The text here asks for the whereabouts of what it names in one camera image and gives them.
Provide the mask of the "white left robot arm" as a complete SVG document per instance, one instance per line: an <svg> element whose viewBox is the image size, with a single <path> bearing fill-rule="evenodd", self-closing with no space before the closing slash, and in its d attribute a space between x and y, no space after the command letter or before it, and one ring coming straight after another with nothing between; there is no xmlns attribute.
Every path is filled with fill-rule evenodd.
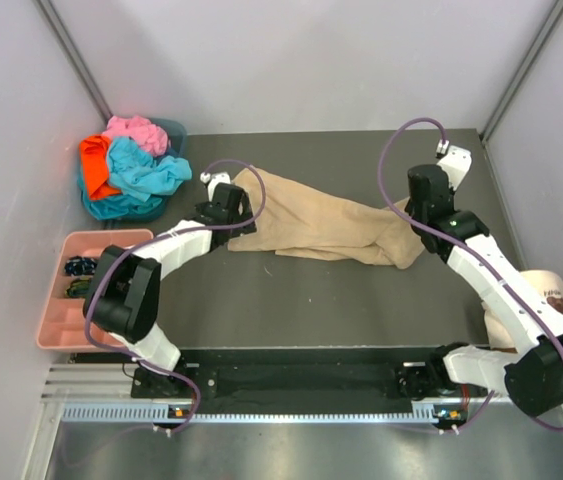
<svg viewBox="0 0 563 480"><path fill-rule="evenodd" d="M106 247L83 304L83 315L148 363L155 371L153 384L170 397L185 390L188 374L177 366L181 351L157 324L161 281L185 263L256 231L243 188L218 182L208 196L162 234L132 247Z"/></svg>

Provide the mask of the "beige t shirt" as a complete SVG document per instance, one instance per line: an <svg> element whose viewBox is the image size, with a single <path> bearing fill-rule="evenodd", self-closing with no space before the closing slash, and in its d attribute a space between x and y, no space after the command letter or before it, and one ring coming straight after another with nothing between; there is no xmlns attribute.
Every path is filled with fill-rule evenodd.
<svg viewBox="0 0 563 480"><path fill-rule="evenodd" d="M391 209L374 208L318 191L262 169L262 180L243 169L234 183L264 210L256 231L230 240L234 252L409 268L424 246L410 224Z"/></svg>

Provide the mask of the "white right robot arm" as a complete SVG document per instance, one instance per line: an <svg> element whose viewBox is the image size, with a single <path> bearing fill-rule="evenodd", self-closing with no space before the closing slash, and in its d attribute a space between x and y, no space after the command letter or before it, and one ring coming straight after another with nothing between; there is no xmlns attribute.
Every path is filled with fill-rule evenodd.
<svg viewBox="0 0 563 480"><path fill-rule="evenodd" d="M505 353L455 343L436 352L427 380L448 396L463 384L506 395L536 418L563 404L563 314L507 260L487 226L454 206L455 188L440 165L408 172L406 212L425 248L479 295L514 343Z"/></svg>

